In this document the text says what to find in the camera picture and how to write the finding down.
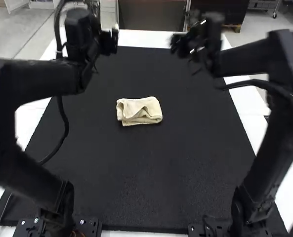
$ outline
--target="metal cart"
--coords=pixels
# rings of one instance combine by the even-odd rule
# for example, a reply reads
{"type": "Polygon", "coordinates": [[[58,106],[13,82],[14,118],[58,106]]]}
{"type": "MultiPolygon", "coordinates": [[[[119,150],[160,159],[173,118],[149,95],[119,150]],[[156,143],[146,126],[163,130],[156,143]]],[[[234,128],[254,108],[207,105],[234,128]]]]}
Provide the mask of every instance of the metal cart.
{"type": "Polygon", "coordinates": [[[276,19],[279,3],[280,0],[250,0],[249,9],[274,10],[273,18],[276,19]]]}

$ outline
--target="black rubber mat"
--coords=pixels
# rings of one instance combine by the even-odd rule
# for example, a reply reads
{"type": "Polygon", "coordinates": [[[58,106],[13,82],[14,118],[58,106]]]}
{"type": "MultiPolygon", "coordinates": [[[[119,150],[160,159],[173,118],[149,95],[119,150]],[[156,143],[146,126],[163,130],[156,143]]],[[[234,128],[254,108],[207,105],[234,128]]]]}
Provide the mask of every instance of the black rubber mat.
{"type": "MultiPolygon", "coordinates": [[[[186,233],[203,214],[230,217],[254,153],[229,93],[205,72],[191,76],[187,60],[166,49],[120,47],[97,68],[84,94],[64,98],[70,135],[46,164],[74,184],[75,214],[98,217],[104,229],[171,233],[186,233]],[[163,121],[122,127],[116,100],[147,96],[160,101],[163,121]]],[[[62,132],[52,100],[26,152],[41,159],[62,132]]],[[[34,217],[32,202],[14,201],[3,224],[34,217]]],[[[269,226],[285,234],[274,209],[269,226]]]]}

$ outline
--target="beige cloth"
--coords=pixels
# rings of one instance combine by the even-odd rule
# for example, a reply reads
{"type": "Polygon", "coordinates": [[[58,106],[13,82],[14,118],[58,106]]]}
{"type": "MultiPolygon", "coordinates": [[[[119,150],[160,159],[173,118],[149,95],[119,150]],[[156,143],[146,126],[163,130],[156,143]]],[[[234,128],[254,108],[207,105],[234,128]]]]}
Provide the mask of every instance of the beige cloth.
{"type": "Polygon", "coordinates": [[[154,96],[117,100],[117,117],[123,126],[159,123],[163,120],[160,103],[154,96]]]}

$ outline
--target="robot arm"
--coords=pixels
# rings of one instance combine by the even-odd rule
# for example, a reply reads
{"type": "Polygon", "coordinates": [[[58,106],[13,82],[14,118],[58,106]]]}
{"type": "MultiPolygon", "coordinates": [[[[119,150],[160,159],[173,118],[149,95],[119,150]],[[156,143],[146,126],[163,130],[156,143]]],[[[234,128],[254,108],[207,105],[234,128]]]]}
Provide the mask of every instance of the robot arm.
{"type": "MultiPolygon", "coordinates": [[[[220,51],[221,23],[219,14],[207,13],[186,35],[173,36],[171,52],[204,64],[205,70],[215,78],[269,75],[269,81],[252,79],[216,86],[228,90],[254,85],[268,92],[272,111],[268,128],[250,171],[234,192],[230,226],[231,236],[268,236],[266,219],[293,161],[293,33],[273,31],[266,39],[220,51]]],[[[211,226],[207,224],[203,228],[207,235],[211,226]]]]}
{"type": "Polygon", "coordinates": [[[40,217],[52,237],[68,237],[73,230],[74,187],[40,166],[16,144],[14,113],[28,102],[82,93],[99,55],[117,52],[118,30],[102,31],[90,10],[67,13],[67,58],[0,59],[0,186],[33,200],[41,208],[40,217]]]}

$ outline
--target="wooden pallet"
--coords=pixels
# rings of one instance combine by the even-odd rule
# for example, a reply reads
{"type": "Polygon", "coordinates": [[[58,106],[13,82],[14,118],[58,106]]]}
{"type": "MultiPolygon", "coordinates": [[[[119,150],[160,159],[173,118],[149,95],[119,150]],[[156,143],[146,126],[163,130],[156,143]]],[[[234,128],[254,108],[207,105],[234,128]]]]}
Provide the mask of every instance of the wooden pallet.
{"type": "Polygon", "coordinates": [[[241,32],[242,24],[238,24],[238,25],[222,25],[222,26],[231,28],[235,33],[239,33],[239,32],[241,32]]]}

